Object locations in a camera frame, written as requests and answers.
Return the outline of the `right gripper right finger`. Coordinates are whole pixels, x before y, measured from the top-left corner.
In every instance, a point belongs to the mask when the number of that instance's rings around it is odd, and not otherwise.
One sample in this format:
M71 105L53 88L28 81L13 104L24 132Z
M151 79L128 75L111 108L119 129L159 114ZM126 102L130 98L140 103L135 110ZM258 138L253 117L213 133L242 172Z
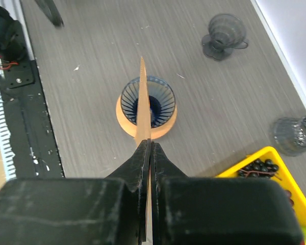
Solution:
M302 244L281 186L263 178L188 177L160 144L150 154L154 244Z

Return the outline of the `wooden dripper ring holder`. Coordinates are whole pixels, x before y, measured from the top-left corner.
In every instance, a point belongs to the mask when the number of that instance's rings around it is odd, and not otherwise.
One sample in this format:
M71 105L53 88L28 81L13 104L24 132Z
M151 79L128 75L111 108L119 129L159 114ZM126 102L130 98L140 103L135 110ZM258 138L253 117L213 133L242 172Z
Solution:
M124 115L121 108L121 96L119 96L116 103L116 117L121 128L133 138L136 135L137 126L131 123ZM158 139L167 134L173 127L177 118L177 106L171 118L162 126L151 128L151 139Z

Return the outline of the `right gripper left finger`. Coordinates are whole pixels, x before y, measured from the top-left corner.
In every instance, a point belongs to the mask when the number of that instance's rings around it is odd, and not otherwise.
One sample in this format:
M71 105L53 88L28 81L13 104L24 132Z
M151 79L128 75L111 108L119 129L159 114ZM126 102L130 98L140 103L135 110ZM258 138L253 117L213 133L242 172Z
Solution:
M24 178L0 189L0 244L142 244L151 141L105 178Z

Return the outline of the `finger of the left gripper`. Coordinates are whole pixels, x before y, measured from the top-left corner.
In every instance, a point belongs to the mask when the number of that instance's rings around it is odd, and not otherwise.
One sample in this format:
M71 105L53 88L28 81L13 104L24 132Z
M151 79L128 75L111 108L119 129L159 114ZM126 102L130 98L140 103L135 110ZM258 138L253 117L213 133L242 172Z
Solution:
M35 0L35 2L55 27L64 26L63 19L53 0Z

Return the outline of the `blue glass dripper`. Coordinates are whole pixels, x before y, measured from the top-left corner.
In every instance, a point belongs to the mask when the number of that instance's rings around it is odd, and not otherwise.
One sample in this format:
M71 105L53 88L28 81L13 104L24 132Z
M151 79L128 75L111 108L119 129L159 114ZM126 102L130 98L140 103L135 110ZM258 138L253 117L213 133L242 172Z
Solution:
M121 93L121 109L132 124L137 124L137 107L140 78L129 81ZM150 124L157 128L166 124L173 116L176 106L175 95L170 85L155 76L147 76L147 89L150 107Z

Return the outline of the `brown paper coffee filter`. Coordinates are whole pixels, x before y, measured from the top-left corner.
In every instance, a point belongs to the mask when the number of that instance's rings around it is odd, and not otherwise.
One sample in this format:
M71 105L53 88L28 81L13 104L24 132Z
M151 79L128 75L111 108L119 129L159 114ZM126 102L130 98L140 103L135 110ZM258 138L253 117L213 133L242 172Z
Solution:
M141 141L151 139L151 125L150 125L151 115L150 115L150 107L149 107L149 96L147 89L147 74L145 68L145 62L143 57L141 57L140 62L140 82L139 82L139 94L138 94L138 105L137 105L137 129L135 135L136 145L139 146ZM153 244L152 239L152 209L151 209L151 183L150 183L150 165L147 165L148 171L147 181L143 186L147 191L147 199L146 199L146 241L142 244Z

